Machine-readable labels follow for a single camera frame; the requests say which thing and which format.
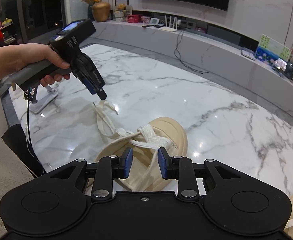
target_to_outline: black cable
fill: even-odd
[[[184,67],[186,67],[188,69],[191,69],[194,72],[197,72],[197,73],[200,73],[200,74],[208,73],[208,71],[201,71],[201,70],[197,70],[197,69],[194,69],[194,68],[190,67],[189,65],[187,65],[186,63],[184,63],[184,61],[181,59],[181,54],[180,54],[180,52],[178,50],[178,47],[179,47],[179,45],[180,45],[180,43],[182,41],[183,34],[184,34],[185,30],[186,29],[181,30],[179,32],[178,36],[177,36],[177,44],[176,44],[175,50],[174,50],[175,57],[181,62],[182,65],[184,65]]]
[[[29,96],[28,96],[28,99],[27,99],[27,120],[26,120],[26,124],[27,124],[27,132],[28,132],[28,135],[29,135],[29,143],[30,143],[30,146],[31,146],[31,149],[33,149],[32,147],[32,142],[31,142],[31,134],[30,134],[30,90],[29,90]]]
[[[31,150],[34,152],[33,146],[32,146],[32,141],[31,141],[31,134],[30,134],[30,96],[31,96],[32,89],[29,89],[28,92],[29,92],[29,95],[28,95],[28,99],[27,99],[26,125],[27,125],[28,137],[29,137],[29,144],[31,146]],[[26,139],[26,147],[27,147],[29,153],[32,155],[32,157],[42,166],[40,161],[30,151],[27,139]]]

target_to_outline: small display screen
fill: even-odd
[[[150,24],[157,24],[157,19],[152,19],[152,21],[150,22]]]
[[[74,22],[74,23],[70,23],[67,27],[65,27],[63,30],[61,30],[59,33],[66,33],[67,31],[73,30],[75,27],[77,27],[80,23],[82,23],[83,21],[79,21],[79,22]]]

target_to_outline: blue gripper pad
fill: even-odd
[[[166,161],[165,161],[163,152],[161,151],[161,148],[159,148],[158,150],[158,163],[159,163],[162,178],[165,179],[167,177]]]
[[[95,95],[96,91],[86,78],[83,78],[83,84],[86,86],[86,88],[89,90],[91,94]]]
[[[128,155],[125,159],[125,165],[124,165],[124,176],[125,178],[128,178],[128,175],[130,174],[130,169],[133,161],[133,150],[132,148],[128,152]]]

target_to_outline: painting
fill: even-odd
[[[280,42],[262,34],[255,58],[272,66],[276,66],[277,60],[281,59],[284,62],[289,61],[291,50],[282,45]]]

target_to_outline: human arm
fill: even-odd
[[[43,59],[47,59],[63,69],[70,66],[55,51],[44,44],[28,43],[0,47],[0,80],[9,74],[18,72],[30,63]],[[69,79],[70,75],[56,74],[54,77],[46,75],[40,80],[40,83],[45,87],[48,84],[52,85],[55,81],[60,82],[62,78]]]

